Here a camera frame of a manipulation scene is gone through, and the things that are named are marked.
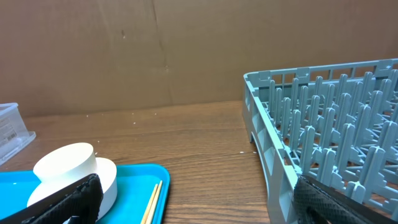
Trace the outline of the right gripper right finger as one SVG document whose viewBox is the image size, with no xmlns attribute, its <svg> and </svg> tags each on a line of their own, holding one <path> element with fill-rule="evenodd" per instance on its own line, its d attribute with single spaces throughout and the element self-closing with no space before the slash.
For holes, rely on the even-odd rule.
<svg viewBox="0 0 398 224">
<path fill-rule="evenodd" d="M 307 175 L 298 177 L 293 203 L 300 224 L 397 224 Z"/>
</svg>

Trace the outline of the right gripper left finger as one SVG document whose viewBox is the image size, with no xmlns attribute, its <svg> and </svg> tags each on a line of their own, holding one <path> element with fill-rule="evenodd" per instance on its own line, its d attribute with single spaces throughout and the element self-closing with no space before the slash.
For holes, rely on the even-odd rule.
<svg viewBox="0 0 398 224">
<path fill-rule="evenodd" d="M 1 224 L 95 223 L 103 189 L 98 174 L 86 177 L 1 220 Z"/>
</svg>

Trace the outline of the white cup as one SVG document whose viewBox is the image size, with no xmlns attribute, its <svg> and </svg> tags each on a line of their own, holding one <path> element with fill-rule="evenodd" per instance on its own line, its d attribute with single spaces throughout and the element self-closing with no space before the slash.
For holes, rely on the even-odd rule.
<svg viewBox="0 0 398 224">
<path fill-rule="evenodd" d="M 34 174 L 43 183 L 74 182 L 97 169 L 93 146 L 78 142 L 60 147 L 41 158 Z"/>
</svg>

